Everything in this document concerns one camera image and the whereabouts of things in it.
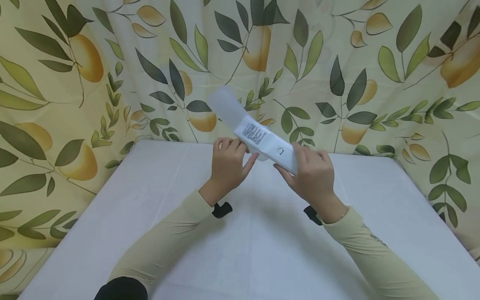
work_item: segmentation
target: floral curtain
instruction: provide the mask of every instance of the floral curtain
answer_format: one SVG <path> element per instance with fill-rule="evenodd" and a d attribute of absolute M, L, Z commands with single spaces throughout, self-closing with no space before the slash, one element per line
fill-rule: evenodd
<path fill-rule="evenodd" d="M 394 159 L 478 262 L 479 5 L 0 0 L 0 294 L 137 141 L 232 135 L 206 104 L 226 84 L 287 141 Z"/>

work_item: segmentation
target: label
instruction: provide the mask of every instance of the label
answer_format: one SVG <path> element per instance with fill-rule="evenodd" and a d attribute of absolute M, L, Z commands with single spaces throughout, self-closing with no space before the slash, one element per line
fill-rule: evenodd
<path fill-rule="evenodd" d="M 267 132 L 265 132 L 255 124 L 250 123 L 247 125 L 247 127 L 245 127 L 245 129 L 242 132 L 242 135 L 245 138 L 249 139 L 255 145 L 258 145 L 267 135 Z"/>

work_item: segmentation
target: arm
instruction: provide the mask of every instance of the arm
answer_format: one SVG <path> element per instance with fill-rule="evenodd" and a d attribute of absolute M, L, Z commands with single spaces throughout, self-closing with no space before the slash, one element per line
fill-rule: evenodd
<path fill-rule="evenodd" d="M 306 200 L 322 219 L 325 230 L 342 244 L 367 282 L 381 299 L 438 299 L 432 290 L 363 223 L 362 217 L 343 205 L 333 191 L 334 169 L 325 151 L 314 152 L 294 143 L 298 174 L 278 165 L 287 184 Z"/>
<path fill-rule="evenodd" d="M 95 300 L 146 300 L 151 284 L 165 272 L 172 258 L 188 246 L 195 228 L 211 215 L 218 201 L 247 177 L 258 154 L 253 154 L 243 166 L 246 151 L 239 140 L 216 140 L 210 179 L 125 252 Z"/>

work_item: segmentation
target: hand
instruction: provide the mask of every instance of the hand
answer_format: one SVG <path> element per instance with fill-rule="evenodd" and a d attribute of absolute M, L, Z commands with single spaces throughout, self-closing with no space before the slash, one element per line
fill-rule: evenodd
<path fill-rule="evenodd" d="M 274 167 L 288 186 L 307 201 L 325 223 L 335 223 L 345 215 L 348 208 L 333 190 L 335 173 L 328 153 L 315 152 L 298 143 L 292 143 L 292 146 L 297 159 L 297 175 L 292 176 L 277 164 Z"/>
<path fill-rule="evenodd" d="M 213 144 L 212 176 L 198 192 L 210 205 L 214 206 L 231 190 L 237 188 L 247 178 L 258 153 L 252 154 L 243 166 L 243 156 L 247 146 L 239 139 L 218 138 Z"/>

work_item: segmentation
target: beige sleeve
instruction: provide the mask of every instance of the beige sleeve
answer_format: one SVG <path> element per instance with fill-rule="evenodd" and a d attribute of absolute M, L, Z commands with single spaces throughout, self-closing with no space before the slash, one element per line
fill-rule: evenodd
<path fill-rule="evenodd" d="M 197 190 L 193 191 L 173 212 L 145 233 L 120 258 L 108 281 L 131 277 L 150 291 L 150 284 L 182 252 L 197 225 L 213 212 Z"/>
<path fill-rule="evenodd" d="M 423 280 L 365 226 L 353 207 L 342 219 L 324 227 L 345 247 L 380 299 L 438 299 Z"/>

